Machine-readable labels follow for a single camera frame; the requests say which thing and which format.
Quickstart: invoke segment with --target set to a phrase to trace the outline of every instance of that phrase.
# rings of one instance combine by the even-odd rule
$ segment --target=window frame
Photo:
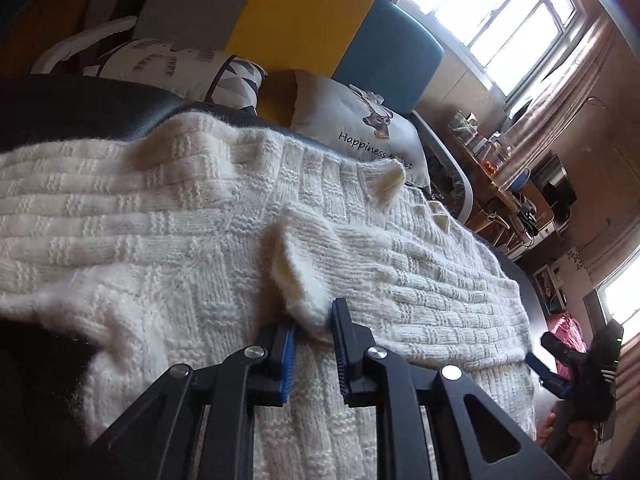
[[[605,323],[608,323],[609,321],[611,321],[611,319],[613,319],[613,316],[609,313],[609,307],[607,306],[607,295],[605,294],[605,289],[613,282],[616,281],[616,279],[618,279],[630,266],[632,263],[634,263],[638,258],[640,258],[640,247],[638,247],[633,254],[631,254],[631,256],[629,256],[616,270],[615,272],[613,272],[612,275],[610,275],[606,280],[604,280],[602,283],[600,283],[596,288],[596,293],[598,295],[598,300],[600,301],[600,307],[602,309],[602,315],[604,316],[604,320]],[[626,321],[624,323],[626,323],[627,321],[629,321],[630,319],[632,319],[633,316],[635,316],[636,314],[638,314],[638,312],[640,312],[640,307],[638,309],[636,309],[631,316],[627,317]],[[628,343],[629,341],[631,341],[633,338],[635,338],[638,334],[640,334],[640,332],[634,334],[633,337],[631,337],[626,343]]]
[[[482,33],[495,21],[500,15],[502,10],[507,6],[511,0],[504,0],[500,7],[494,10],[490,18],[486,20],[482,26],[476,31],[474,37],[469,42],[468,46],[464,45],[458,38],[456,38],[452,32],[449,31],[439,20],[436,19],[435,14],[440,7],[446,2],[442,0],[431,12],[424,14],[420,7],[413,0],[399,0],[398,6],[413,16],[418,22],[420,22],[431,34],[433,34],[440,42],[442,42],[455,56],[460,58],[465,66],[480,80],[489,93],[497,99],[499,102],[505,105],[505,109],[513,105],[522,97],[522,91],[528,87],[535,79],[539,79],[540,73],[546,69],[546,73],[550,72],[557,63],[554,60],[554,54],[561,46],[566,46],[568,43],[574,43],[577,36],[577,29],[582,28],[585,19],[585,10],[580,0],[571,0],[574,5],[574,12],[570,16],[566,25],[562,24],[558,12],[551,4],[551,0],[539,0],[539,2],[533,7],[531,12],[523,20],[523,22],[516,28],[513,34],[507,39],[504,45],[498,50],[504,48],[509,40],[520,30],[529,17],[540,7],[540,5],[546,4],[549,12],[551,13],[556,27],[560,29],[556,38],[545,50],[544,54],[538,59],[538,61],[531,67],[531,69],[522,77],[517,85],[511,90],[510,93],[504,94],[500,87],[491,79],[491,77],[485,72],[484,66],[475,58],[471,53],[470,48],[480,38]]]

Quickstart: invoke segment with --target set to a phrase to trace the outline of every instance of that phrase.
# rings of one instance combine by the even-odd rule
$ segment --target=yellow cushion
[[[331,77],[374,0],[249,0],[225,50],[269,74],[258,94],[258,115],[289,126],[295,78],[287,70]]]

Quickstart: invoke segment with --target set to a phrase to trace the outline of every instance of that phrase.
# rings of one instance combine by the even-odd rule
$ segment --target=pillow with deer print
[[[290,129],[357,160],[396,158],[409,184],[430,191],[429,172],[413,124],[377,94],[296,70],[298,95]]]
[[[174,49],[160,40],[134,40],[98,58],[82,73],[164,88],[192,101],[225,105],[255,115],[264,70],[215,50]]]

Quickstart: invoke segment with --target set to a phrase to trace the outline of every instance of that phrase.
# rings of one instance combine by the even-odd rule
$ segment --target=knit texture
[[[170,365],[218,364],[286,308],[305,329],[290,402],[257,410],[257,479],[374,478],[372,409],[338,388],[331,300],[418,365],[457,364],[534,435],[518,286],[394,160],[320,152],[181,114],[133,143],[0,156],[0,316],[100,347],[97,438]]]

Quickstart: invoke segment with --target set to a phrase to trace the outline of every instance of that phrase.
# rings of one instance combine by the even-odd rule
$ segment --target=throw pillow
[[[383,106],[381,96],[302,70],[296,70],[296,83],[291,130],[357,160],[396,158],[409,184],[430,190],[417,130]]]
[[[211,102],[255,115],[264,70],[215,50],[173,50],[160,40],[125,43],[82,73],[164,88],[192,101]]]

